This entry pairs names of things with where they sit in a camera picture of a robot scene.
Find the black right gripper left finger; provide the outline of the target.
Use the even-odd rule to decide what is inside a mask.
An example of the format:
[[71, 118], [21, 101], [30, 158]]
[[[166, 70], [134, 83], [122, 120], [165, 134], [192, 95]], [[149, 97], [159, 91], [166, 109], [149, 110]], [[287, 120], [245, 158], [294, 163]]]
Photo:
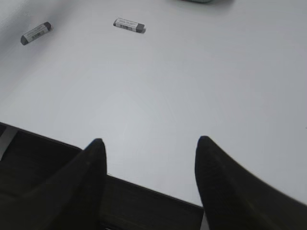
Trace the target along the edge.
[[0, 206], [2, 230], [97, 230], [106, 149], [94, 139], [33, 190]]

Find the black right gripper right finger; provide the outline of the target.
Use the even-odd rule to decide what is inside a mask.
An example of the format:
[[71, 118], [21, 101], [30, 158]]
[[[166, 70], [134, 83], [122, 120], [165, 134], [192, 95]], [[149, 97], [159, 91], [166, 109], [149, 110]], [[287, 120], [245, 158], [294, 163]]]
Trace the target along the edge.
[[305, 230], [307, 206], [265, 183], [201, 136], [195, 178], [211, 230]]

